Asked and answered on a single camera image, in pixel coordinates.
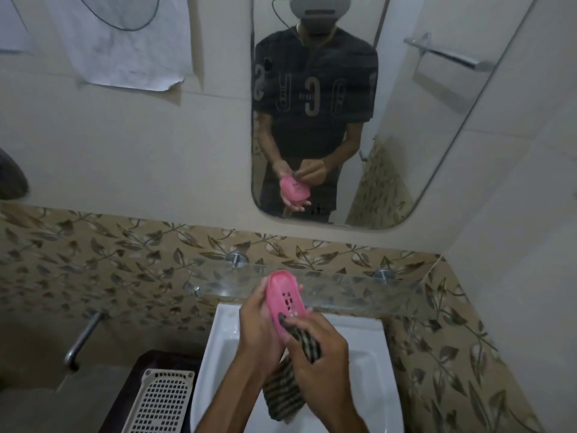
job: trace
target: paper on wall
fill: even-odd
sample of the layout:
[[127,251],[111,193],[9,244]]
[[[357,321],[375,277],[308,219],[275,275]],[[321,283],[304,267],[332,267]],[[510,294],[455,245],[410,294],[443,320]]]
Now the paper on wall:
[[[192,74],[186,0],[148,0],[157,6],[154,14],[146,12],[142,3],[137,6],[129,0],[45,2],[73,67],[90,83],[166,91]],[[110,25],[115,19],[118,26],[118,21],[141,12],[151,18],[141,30],[119,30]],[[142,21],[146,24],[147,18],[143,16]],[[126,28],[136,28],[136,24],[132,21]]]
[[0,0],[0,51],[30,51],[28,34],[12,0]]

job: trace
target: man's right hand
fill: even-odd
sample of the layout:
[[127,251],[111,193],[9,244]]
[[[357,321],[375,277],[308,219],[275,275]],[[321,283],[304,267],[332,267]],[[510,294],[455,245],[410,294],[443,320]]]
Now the man's right hand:
[[330,433],[369,433],[353,404],[349,379],[349,344],[320,313],[289,318],[286,323],[308,331],[321,345],[322,357],[310,364],[301,344],[286,335],[285,344],[302,396]]
[[[279,181],[285,175],[292,175],[292,169],[290,168],[288,163],[283,159],[280,159],[278,161],[274,161],[272,163],[272,171],[275,173],[275,175]],[[307,200],[305,200],[303,202],[299,202],[299,203],[291,202],[290,200],[288,200],[285,197],[285,195],[283,194],[282,191],[280,191],[280,198],[283,200],[283,203],[285,204],[285,206],[289,210],[294,211],[294,212],[304,211],[305,207],[303,205],[310,205],[310,202]]]

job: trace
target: man's left hand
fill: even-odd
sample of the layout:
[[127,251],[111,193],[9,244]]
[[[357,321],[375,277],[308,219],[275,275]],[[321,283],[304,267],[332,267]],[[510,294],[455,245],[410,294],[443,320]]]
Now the man's left hand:
[[294,176],[307,185],[321,185],[327,178],[327,173],[327,165],[322,159],[304,159]]
[[263,278],[241,306],[241,331],[237,351],[237,356],[248,358],[251,366],[256,368],[255,372],[262,372],[264,378],[278,368],[285,351],[264,300],[266,286],[267,279]]

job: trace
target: pink soap dish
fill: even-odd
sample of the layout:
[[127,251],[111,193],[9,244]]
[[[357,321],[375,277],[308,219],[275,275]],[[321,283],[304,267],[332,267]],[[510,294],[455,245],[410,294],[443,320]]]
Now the pink soap dish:
[[298,290],[297,278],[286,270],[277,270],[269,275],[265,297],[279,337],[286,333],[279,322],[279,313],[287,318],[308,314]]
[[310,197],[309,186],[297,181],[291,175],[285,175],[280,179],[280,191],[291,202],[302,202]]

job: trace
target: white sink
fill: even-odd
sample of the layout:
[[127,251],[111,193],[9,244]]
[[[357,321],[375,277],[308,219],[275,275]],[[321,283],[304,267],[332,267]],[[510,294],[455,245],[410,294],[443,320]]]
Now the white sink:
[[[198,372],[191,402],[191,431],[194,431],[212,401],[238,346],[240,306],[220,304],[216,309],[203,362]],[[350,378],[357,411],[371,433],[403,433],[399,394],[379,320],[325,315],[347,342]],[[250,433],[326,432],[321,422],[305,406],[289,424],[270,419],[261,392],[247,423]]]

